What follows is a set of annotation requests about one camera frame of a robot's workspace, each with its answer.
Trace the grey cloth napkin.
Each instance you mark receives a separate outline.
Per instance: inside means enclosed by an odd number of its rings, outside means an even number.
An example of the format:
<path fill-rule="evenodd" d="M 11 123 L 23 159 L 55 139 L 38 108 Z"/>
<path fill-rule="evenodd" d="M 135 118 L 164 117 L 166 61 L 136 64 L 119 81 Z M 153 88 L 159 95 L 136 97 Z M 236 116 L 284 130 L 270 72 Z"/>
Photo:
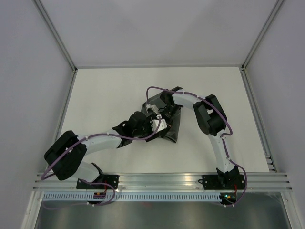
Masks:
<path fill-rule="evenodd" d="M 147 102 L 144 102 L 141 107 L 141 112 L 145 113 L 146 116 L 153 115 L 148 114 L 145 109 L 146 104 L 154 104 L 159 108 L 159 114 L 163 111 L 163 108 L 165 108 L 166 104 L 160 99 L 161 93 L 158 93 L 157 95 L 149 98 Z M 162 115 L 163 118 L 169 120 L 172 123 L 172 127 L 168 131 L 168 133 L 165 135 L 165 140 L 171 141 L 173 143 L 176 143 L 178 141 L 178 134 L 179 134 L 179 127 L 180 127 L 180 120 L 181 120 L 181 110 L 176 113 L 176 115 L 173 117 L 173 119 L 168 119 L 164 115 Z"/>

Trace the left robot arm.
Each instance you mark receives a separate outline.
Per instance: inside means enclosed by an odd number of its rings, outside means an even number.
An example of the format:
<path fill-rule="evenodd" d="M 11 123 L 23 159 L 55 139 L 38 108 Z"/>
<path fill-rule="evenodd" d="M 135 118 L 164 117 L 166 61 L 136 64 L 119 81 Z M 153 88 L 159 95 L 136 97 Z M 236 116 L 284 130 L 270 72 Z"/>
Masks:
<path fill-rule="evenodd" d="M 49 172 L 52 171 L 60 181 L 74 177 L 99 189 L 104 184 L 104 173 L 95 163 L 84 162 L 86 155 L 122 148 L 133 141 L 151 141 L 166 134 L 171 126 L 172 119 L 166 114 L 146 116 L 143 112 L 135 112 L 128 120 L 106 132 L 78 135 L 72 130 L 66 131 L 45 153 L 48 168 L 41 179 L 50 178 L 52 174 Z"/>

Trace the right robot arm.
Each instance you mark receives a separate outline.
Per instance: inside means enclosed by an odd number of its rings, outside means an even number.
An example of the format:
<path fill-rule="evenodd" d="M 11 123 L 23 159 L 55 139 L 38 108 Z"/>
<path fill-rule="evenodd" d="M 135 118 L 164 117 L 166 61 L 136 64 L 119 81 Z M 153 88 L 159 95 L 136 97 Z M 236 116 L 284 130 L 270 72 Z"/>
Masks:
<path fill-rule="evenodd" d="M 163 90 L 159 94 L 164 107 L 159 113 L 164 117 L 168 125 L 166 131 L 161 135 L 173 142 L 177 142 L 181 119 L 181 108 L 188 108 L 195 113 L 200 130 L 206 134 L 212 144 L 216 158 L 217 175 L 207 175 L 212 183 L 204 185 L 205 188 L 217 187 L 228 189 L 235 182 L 235 176 L 239 174 L 236 166 L 230 161 L 230 155 L 226 146 L 225 136 L 231 135 L 225 130 L 229 127 L 227 117 L 217 97 L 213 94 L 201 98 L 194 94 L 183 92 L 181 87 L 172 90 Z"/>

